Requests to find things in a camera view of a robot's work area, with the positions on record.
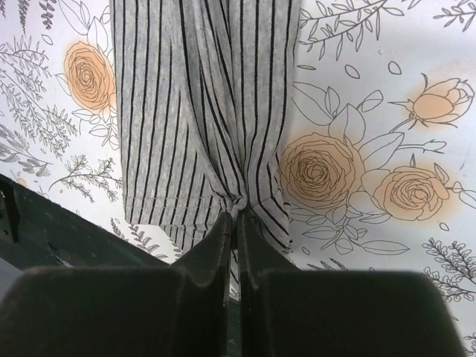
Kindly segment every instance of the leaf illustration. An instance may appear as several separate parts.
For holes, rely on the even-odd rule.
[[[379,106],[383,100],[384,96],[381,91],[373,91],[364,99],[362,103],[360,103],[360,110],[362,110],[363,113],[369,112],[370,110],[375,109],[377,106]]]
[[[59,85],[61,86],[61,89],[65,91],[65,93],[69,96],[71,96],[71,92],[68,87],[68,79],[63,73],[59,73],[56,75],[56,78],[58,80]]]
[[[416,167],[417,166],[417,160],[415,160],[415,154],[411,154],[410,158],[410,167]]]
[[[364,38],[364,25],[360,25],[360,31],[358,32],[357,39],[356,39],[356,52],[360,49],[362,45],[362,40]]]
[[[463,191],[463,186],[461,186],[461,183],[459,181],[456,181],[453,184],[453,187],[450,188],[450,190],[453,191],[454,193],[460,193],[461,191]]]
[[[312,19],[312,15],[309,13],[308,10],[304,10],[304,9],[299,9],[299,12],[300,12],[300,15],[301,17],[305,18],[305,19]]]
[[[322,225],[327,221],[327,217],[318,214],[317,216],[311,217],[306,221],[307,225]]]
[[[366,171],[379,169],[388,163],[405,136],[401,132],[380,135],[362,145],[359,152]]]
[[[108,48],[107,32],[104,25],[94,17],[92,19],[91,27],[88,31],[88,44],[97,47],[99,51],[106,52]]]
[[[405,15],[403,13],[403,11],[401,11],[400,9],[397,9],[396,7],[382,7],[382,9],[387,11],[390,15],[394,15],[394,16],[404,16]]]
[[[345,213],[347,218],[357,218],[362,217],[362,213],[358,212],[356,209],[352,208],[352,206],[347,206],[347,212]]]
[[[89,26],[89,20],[90,20],[90,15],[89,15],[89,10],[86,5],[84,5],[84,2],[80,3],[80,11],[81,11],[81,19],[83,20],[83,24]]]
[[[366,218],[360,218],[360,222],[370,223],[372,225],[379,225],[380,223],[388,221],[392,216],[388,213],[374,214]]]
[[[378,208],[372,200],[372,197],[367,192],[354,192],[350,195],[349,205],[351,205],[358,212],[366,214],[382,214],[383,210]]]
[[[359,229],[357,230],[358,238],[362,238],[365,234],[367,234],[367,229],[365,229],[365,228],[359,228]]]
[[[339,254],[345,255],[353,251],[354,247],[352,247],[352,244],[347,239],[340,239],[335,244],[335,249]]]
[[[72,112],[72,115],[81,120],[90,121],[93,114],[87,109],[78,109]]]
[[[441,229],[442,231],[449,232],[449,227],[448,227],[448,225],[447,225],[446,223],[444,223],[444,222],[441,222],[441,223],[440,223],[440,229]]]
[[[304,232],[303,235],[308,238],[329,240],[336,236],[337,230],[333,227],[317,227]]]
[[[350,238],[358,239],[357,229],[355,229],[352,225],[346,225],[344,227],[344,233]]]
[[[337,222],[341,221],[345,217],[346,211],[346,205],[342,205],[327,212],[326,217],[331,220],[332,223],[337,224]]]
[[[86,35],[88,27],[81,17],[81,6],[75,0],[59,0],[59,2],[59,8],[73,30],[79,35]]]
[[[335,60],[339,61],[339,58],[342,53],[342,45],[344,44],[344,34],[341,34],[341,39],[339,40],[339,43],[337,44],[337,48],[335,49]]]
[[[104,138],[109,134],[109,130],[103,124],[98,124],[89,130],[89,134],[99,138]]]
[[[305,208],[292,208],[291,217],[299,222],[306,222],[309,218],[315,216],[315,213]]]
[[[345,65],[344,70],[349,77],[353,78],[354,80],[360,80],[360,73],[355,67],[352,67],[351,65]]]
[[[449,181],[448,174],[439,164],[435,163],[434,173],[437,175],[437,178],[442,182],[442,184],[446,184]]]
[[[50,36],[48,35],[42,35],[42,39],[43,41],[45,41],[48,45],[53,45],[53,40],[51,39]]]
[[[459,197],[462,203],[466,203],[469,207],[476,209],[476,191],[462,190]]]
[[[318,5],[319,11],[321,12],[321,14],[322,14],[323,16],[327,16],[327,9],[326,9],[326,7],[324,6],[324,4],[323,4],[322,2],[320,2],[320,1],[318,1],[318,0],[316,0],[315,3]]]
[[[353,144],[359,143],[364,137],[365,121],[360,112],[347,104],[346,107],[329,125],[329,135],[344,142],[347,137]]]
[[[315,67],[312,67],[311,65],[297,65],[298,68],[300,69],[306,69],[308,71],[315,71]]]
[[[326,110],[326,92],[308,83],[295,82],[294,87],[297,90],[292,99],[297,110],[314,124],[329,125],[332,115]]]
[[[341,105],[341,98],[339,98],[339,94],[337,92],[327,87],[326,95],[324,96],[324,102],[326,105],[326,109],[329,113],[336,113]]]
[[[100,21],[103,23],[103,25],[107,25],[109,21],[111,21],[111,8],[109,5],[106,6],[106,8],[103,11],[103,15],[101,15]]]
[[[388,240],[371,240],[362,243],[361,248],[376,255],[398,255],[410,250],[409,247],[402,243],[391,242]]]
[[[402,74],[402,69],[400,68],[399,64],[395,61],[390,61],[388,63],[388,71],[391,74],[395,74],[397,76]]]

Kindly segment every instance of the black vertical stripe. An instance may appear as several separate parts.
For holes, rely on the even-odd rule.
[[[288,19],[286,23],[286,42],[284,45],[284,92],[283,92],[283,118],[281,120],[280,134],[277,138],[277,142],[281,142],[281,135],[283,134],[284,124],[286,119],[286,110],[288,106],[288,44],[289,44],[289,26],[291,24],[291,12],[292,12],[292,1],[289,0],[288,4]]]
[[[174,139],[173,139],[173,151],[172,151],[172,158],[170,159],[170,173],[169,173],[169,179],[167,180],[167,187],[165,189],[165,198],[168,198],[169,196],[169,189],[170,189],[170,182],[172,181],[172,171],[173,171],[173,162],[175,160],[175,157],[176,157],[176,152],[177,152],[177,134],[179,132],[179,123],[180,123],[180,105],[181,105],[181,95],[179,94],[178,96],[178,106],[177,106],[177,118],[176,118],[176,130],[174,132]],[[160,218],[160,222],[162,221],[162,219],[164,218],[164,213],[165,213],[165,210],[162,210],[162,213],[161,213],[161,218]]]
[[[188,214],[188,211],[189,211],[190,197],[192,196],[193,184],[195,183],[195,172],[196,172],[196,162],[197,162],[197,160],[198,160],[198,155],[195,152],[195,158],[193,159],[192,176],[191,176],[190,187],[188,189],[188,196],[187,196],[187,209],[185,210],[184,216],[183,216],[182,221],[181,221],[182,225],[185,223],[185,219],[187,218],[187,214]],[[199,194],[199,203],[200,203],[201,198],[202,198],[202,193]]]
[[[157,78],[155,79],[156,83],[155,83],[154,119],[157,118],[158,93],[159,93],[160,83],[161,83],[160,77],[161,77],[161,67],[162,67],[162,1],[160,1],[159,4],[160,5],[158,9],[158,64],[157,64]],[[149,158],[147,160],[147,174],[146,174],[146,181],[144,184],[145,193],[149,192],[149,175],[150,175],[150,169],[152,167],[152,151],[154,149],[155,127],[156,125],[152,125],[152,132],[150,134]],[[141,214],[139,215],[139,222],[142,220],[143,212],[144,212],[144,206],[142,207]]]
[[[200,194],[199,194],[199,204],[198,204],[198,207],[195,211],[195,216],[193,217],[194,222],[196,222],[196,219],[199,216],[200,208],[202,208],[202,203],[203,203],[202,195],[203,195],[203,189],[204,188],[205,188],[205,176],[202,177],[202,186],[200,187]]]
[[[205,135],[205,148],[207,150],[207,154],[210,155],[210,142],[208,140],[207,121],[205,120],[205,117],[206,117],[205,116],[205,93],[203,89],[203,76],[201,72],[200,72],[200,99],[202,103],[202,120],[203,120],[203,132]]]
[[[138,37],[138,17],[139,17],[139,0],[135,0],[135,35],[134,35],[134,55],[133,55],[133,63],[132,63],[132,86],[131,86],[131,110],[130,110],[130,117],[129,117],[129,155],[127,156],[127,166],[126,172],[129,172],[129,165],[131,161],[131,147],[132,147],[132,122],[134,117],[134,96],[135,96],[135,61],[137,60],[137,37]],[[131,209],[131,220],[134,216],[134,204],[132,204]]]
[[[178,116],[180,115],[180,97],[178,97]],[[172,161],[170,162],[170,166],[173,167],[174,165],[174,162],[173,162],[173,158],[175,158],[175,145],[174,145],[174,151],[172,153]],[[185,146],[184,146],[185,150],[184,150],[184,159],[183,159],[183,162],[181,164],[181,171],[180,171],[180,179],[178,180],[178,188],[177,188],[177,196],[180,195],[180,189],[181,189],[181,183],[183,182],[184,180],[184,171],[185,171],[185,163],[187,162],[187,149],[188,149],[188,127],[187,127],[187,133],[185,134]],[[167,195],[166,197],[169,196],[168,194],[169,192],[169,187],[167,185]],[[178,202],[178,199],[175,200],[175,204],[174,204],[174,210],[172,212],[172,218],[170,219],[171,222],[173,222],[173,220],[175,219],[176,217],[176,213],[177,213],[177,202]]]
[[[273,108],[273,66],[274,66],[274,27],[275,27],[275,19],[276,19],[276,3],[275,0],[273,0],[271,5],[271,46],[270,46],[270,54],[269,54],[269,63],[270,63],[270,68],[269,68],[269,87],[268,87],[268,122],[266,125],[266,130],[264,134],[264,139],[263,143],[265,143],[268,140],[268,134],[269,134],[269,128],[271,126],[271,112]],[[276,220],[276,217],[274,217],[268,209],[263,205],[263,201],[261,199],[261,189],[260,189],[260,171],[261,171],[261,164],[263,162],[263,155],[264,155],[264,150],[265,150],[265,145],[261,146],[261,153],[260,157],[258,158],[258,166],[256,170],[256,175],[255,175],[255,184],[257,189],[257,200],[261,206],[261,208],[265,211],[265,213],[271,218],[271,220],[276,223],[276,225],[283,230],[284,232],[287,233],[287,230]]]
[[[225,15],[225,9],[223,8],[223,2],[222,2],[222,0],[219,0],[219,1],[220,1],[220,9],[222,9],[223,24],[225,25],[226,34],[228,35],[228,41],[231,44],[230,25],[229,25],[229,22],[228,22],[228,19],[227,19],[226,15]]]
[[[145,73],[144,73],[144,93],[142,94],[142,120],[141,120],[141,130],[139,135],[139,151],[137,158],[137,169],[135,170],[135,179],[134,179],[134,197],[137,197],[137,182],[139,179],[139,172],[141,171],[141,153],[142,153],[142,140],[144,137],[144,122],[146,120],[146,102],[147,102],[147,75],[149,74],[149,43],[150,43],[150,1],[147,2],[147,41],[146,41],[146,53],[145,53]]]
[[[164,160],[164,149],[165,149],[165,143],[167,139],[167,127],[169,123],[169,110],[170,110],[170,97],[172,95],[172,45],[170,44],[170,57],[169,57],[169,88],[167,92],[167,105],[165,107],[165,117],[164,117],[164,134],[162,135],[162,148],[161,148],[161,156],[159,159],[159,164],[158,164],[158,173],[157,173],[157,180],[155,181],[155,190],[154,190],[154,197],[157,195],[157,190],[158,190],[158,183],[160,182],[161,179],[161,174],[162,174],[162,161]],[[152,216],[154,214],[154,210],[150,210],[150,215],[149,215],[149,224],[152,222]]]
[[[243,147],[244,155],[242,168],[245,169],[246,160],[246,120],[245,120],[245,60],[243,58],[243,1],[239,2],[239,69],[240,69],[240,83],[241,83],[241,124],[243,126]]]
[[[126,58],[126,52],[124,51],[125,48],[126,48],[126,0],[123,0],[122,1],[122,15],[123,15],[123,24],[122,24],[122,72],[120,74],[120,116],[121,116],[121,120],[124,116],[124,97],[123,97],[123,93],[124,93],[124,67],[125,67],[125,58]],[[120,126],[121,129],[120,129],[120,135],[122,137],[122,125]],[[127,152],[128,154],[128,157],[127,157],[127,166],[129,166],[129,157],[130,157],[130,152],[128,151]],[[128,190],[129,186],[128,186],[128,183],[129,183],[129,177],[128,175],[125,175],[124,177],[124,188],[126,188],[126,190]]]
[[[259,28],[259,21],[260,21],[260,2],[256,1],[256,13],[254,14],[254,134],[253,138],[251,138],[251,146],[250,146],[250,158],[248,159],[248,170],[246,175],[250,171],[250,164],[251,164],[251,156],[253,154],[253,146],[254,141],[256,140],[257,133],[258,133],[258,46],[260,41],[260,32]],[[248,181],[248,192],[251,190],[250,184]]]
[[[237,187],[238,187],[238,191],[241,192],[241,185],[239,183],[239,173],[237,172],[237,167],[236,165],[234,165],[233,163],[233,159],[231,158],[231,153],[230,153],[230,148],[228,147],[228,145],[226,144],[225,142],[225,136],[223,135],[223,132],[222,132],[222,129],[218,123],[218,118],[216,116],[216,113],[215,111],[213,110],[213,105],[211,103],[211,98],[210,98],[210,92],[208,91],[208,88],[207,88],[207,83],[205,83],[205,92],[207,94],[207,98],[208,98],[208,103],[210,105],[210,110],[211,110],[211,114],[212,114],[212,117],[213,117],[213,120],[215,121],[215,125],[216,125],[216,129],[219,133],[219,139],[222,141],[222,144],[223,144],[223,147],[225,148],[225,152],[226,152],[226,155],[228,157],[228,162],[231,164],[231,169],[233,170],[233,174],[235,176],[235,182],[237,183]]]

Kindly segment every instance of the black plastic part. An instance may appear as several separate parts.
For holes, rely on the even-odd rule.
[[[20,270],[34,266],[167,266],[4,176],[0,176],[0,190],[7,194],[16,237],[14,242],[0,239],[0,257]]]
[[[0,181],[0,240],[13,244],[17,241],[19,214],[16,209],[13,187]]]
[[[169,268],[35,268],[0,306],[2,356],[225,356],[231,218]]]
[[[464,356],[424,275],[298,271],[247,213],[237,233],[244,356]]]

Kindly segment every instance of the line-drawn branch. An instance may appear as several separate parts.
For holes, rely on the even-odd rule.
[[[465,249],[464,243],[454,241],[446,246],[440,241],[434,241],[422,245],[427,249],[427,254],[432,255],[441,267],[451,275],[441,276],[439,271],[432,271],[426,267],[425,274],[433,281],[434,285],[440,290],[446,302],[461,301],[464,298],[473,301],[476,296],[476,256],[470,256],[471,249]]]
[[[14,120],[20,123],[25,134],[33,142],[38,138],[61,158],[69,146],[69,135],[76,136],[77,130],[64,110],[58,112],[56,106],[51,109],[40,103],[46,91],[41,78],[51,77],[48,67],[43,65],[47,59],[44,51],[39,50],[39,42],[36,49],[32,48],[31,38],[26,41],[22,37],[14,41],[13,46],[9,43],[0,45],[0,61],[7,65],[0,68],[0,89]]]
[[[56,3],[57,0],[40,0],[39,2],[39,6],[44,11],[44,13],[42,13],[41,15],[43,19],[43,25],[46,27],[47,30],[51,30],[51,26],[53,25],[51,19],[53,18],[54,7],[52,4]]]
[[[339,38],[335,59],[338,60],[343,44],[344,37],[349,42],[354,42],[356,51],[361,47],[365,32],[373,33],[375,31],[376,39],[380,37],[380,17],[381,11],[389,13],[392,16],[404,16],[400,9],[395,7],[385,7],[388,0],[378,0],[370,3],[370,0],[364,0],[365,6],[356,7],[353,0],[348,0],[345,4],[332,4],[332,7],[326,7],[320,1],[316,1],[318,9],[322,16],[315,17],[308,10],[300,9],[300,29],[303,29],[309,23],[312,24],[307,35],[307,41],[300,40],[301,45],[309,46],[310,52],[314,45],[321,44],[319,59],[322,59],[326,53],[326,43],[328,40]]]
[[[5,15],[5,0],[0,0],[0,13],[5,19],[7,18]]]
[[[30,0],[18,0],[18,12],[20,15],[20,23],[22,24],[23,33],[27,24],[27,12],[30,7]]]
[[[0,161],[18,162],[23,166],[23,171],[35,173],[38,177],[50,175],[47,168],[50,163],[31,155],[28,151],[30,144],[20,133],[12,132],[5,125],[0,124],[0,138],[6,141],[6,144],[0,143]]]
[[[469,346],[471,348],[470,350],[465,347],[466,355],[476,356],[476,332],[473,332],[472,335],[464,336],[463,340],[471,342],[471,346]]]
[[[425,152],[435,152],[436,154],[443,154],[440,150],[446,146],[445,141],[435,141],[435,140],[430,140],[427,141],[424,144],[400,144],[399,147],[397,147],[397,150],[401,149],[420,149]]]
[[[346,270],[349,270],[348,268],[345,267],[344,264],[340,263],[339,261],[333,259],[333,258],[330,258],[329,259],[332,263],[334,263],[337,268],[331,266],[329,263],[321,260],[320,263],[322,265],[322,268],[320,266],[315,266],[314,264],[308,264],[308,267],[310,268],[313,268],[317,271],[339,271],[339,270],[342,270],[342,271],[346,271]]]
[[[476,17],[476,4],[469,0],[460,0],[456,6],[451,6],[450,8],[443,7],[441,11],[443,13],[433,16],[433,18],[449,20],[445,23],[445,28],[458,20],[460,24],[465,24],[463,27],[463,32],[465,32]]]
[[[113,191],[109,186],[109,182],[113,182],[116,188],[122,187],[122,180],[120,178],[113,178],[111,173],[113,172],[112,165],[114,160],[107,158],[106,160],[99,160],[99,167],[97,170],[93,170],[89,165],[85,155],[72,156],[71,162],[68,161],[65,165],[69,174],[65,177],[57,179],[50,185],[49,190],[61,182],[68,189],[78,190],[83,197],[89,199],[91,203],[94,203],[94,198],[91,195],[91,191],[86,189],[82,182],[76,181],[77,179],[93,185],[101,190],[106,191],[109,201],[114,202],[118,199],[118,192]]]

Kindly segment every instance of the fabric fold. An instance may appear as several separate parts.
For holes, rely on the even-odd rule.
[[[126,219],[184,249],[250,207],[289,247],[279,155],[299,1],[112,0]]]

